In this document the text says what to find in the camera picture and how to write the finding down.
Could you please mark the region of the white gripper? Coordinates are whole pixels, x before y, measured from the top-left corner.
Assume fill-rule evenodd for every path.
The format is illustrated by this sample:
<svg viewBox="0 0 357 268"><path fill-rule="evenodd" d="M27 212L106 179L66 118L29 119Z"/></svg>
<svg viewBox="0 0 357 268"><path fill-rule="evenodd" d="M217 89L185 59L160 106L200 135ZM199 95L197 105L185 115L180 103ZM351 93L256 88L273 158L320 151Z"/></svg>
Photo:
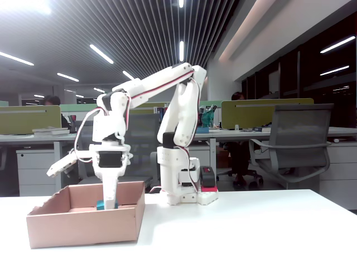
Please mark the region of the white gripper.
<svg viewBox="0 0 357 268"><path fill-rule="evenodd" d="M117 209L118 178L123 176L131 164L131 146L119 142L103 141L101 144L89 145L92 164L96 176L103 176L103 200L97 201L97 209Z"/></svg>

